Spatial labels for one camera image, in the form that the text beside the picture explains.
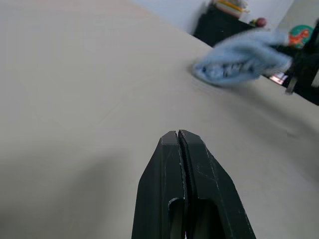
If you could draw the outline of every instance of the towel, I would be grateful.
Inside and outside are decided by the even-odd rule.
[[[230,37],[192,67],[197,78],[215,86],[232,86],[262,74],[286,72],[292,58],[271,46],[288,45],[284,32],[250,30]]]

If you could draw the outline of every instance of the yellow object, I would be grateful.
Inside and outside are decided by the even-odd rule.
[[[229,6],[229,7],[233,8],[233,9],[239,11],[239,12],[244,12],[244,10],[243,10],[241,7],[238,7],[238,6],[232,4],[232,3],[228,2],[228,1],[218,0],[217,2],[218,2],[218,3],[221,3],[221,4],[224,4],[224,5],[226,5],[226,6]]]

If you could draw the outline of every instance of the table surface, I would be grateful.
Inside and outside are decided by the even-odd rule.
[[[0,1],[0,237],[129,239],[159,138],[202,137],[258,239],[319,234],[319,111],[265,78],[194,79],[210,47],[125,0]]]

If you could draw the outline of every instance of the black furniture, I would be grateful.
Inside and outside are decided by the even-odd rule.
[[[207,12],[200,17],[194,36],[213,47],[230,36],[253,28],[211,4]]]

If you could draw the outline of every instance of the white wall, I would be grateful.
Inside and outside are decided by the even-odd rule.
[[[192,34],[210,0],[132,0]]]
[[[249,22],[259,17],[267,19],[267,28],[278,27],[294,0],[247,0],[250,12],[242,16],[242,21]]]
[[[295,0],[279,29],[291,30],[297,25],[314,26],[319,18],[319,0]]]
[[[192,34],[200,15],[211,0],[132,0],[159,15],[175,26]],[[294,0],[247,0],[251,12],[242,17],[249,22],[258,17],[268,20],[268,27],[274,29],[281,22]]]

